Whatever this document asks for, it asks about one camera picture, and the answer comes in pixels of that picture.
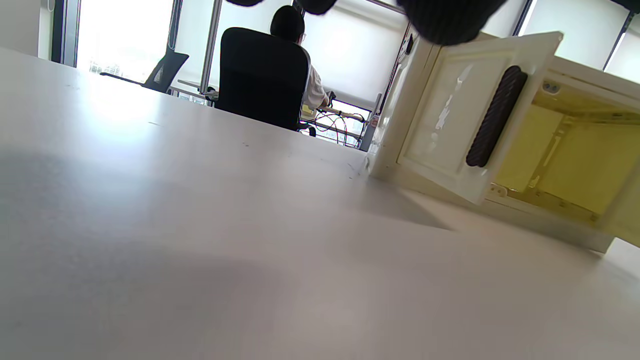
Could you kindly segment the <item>person's left hand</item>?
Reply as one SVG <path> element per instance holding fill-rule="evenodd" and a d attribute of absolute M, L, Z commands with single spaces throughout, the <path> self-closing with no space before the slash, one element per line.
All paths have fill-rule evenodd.
<path fill-rule="evenodd" d="M 421 37 L 438 46 L 473 41 L 504 0 L 394 0 Z"/>

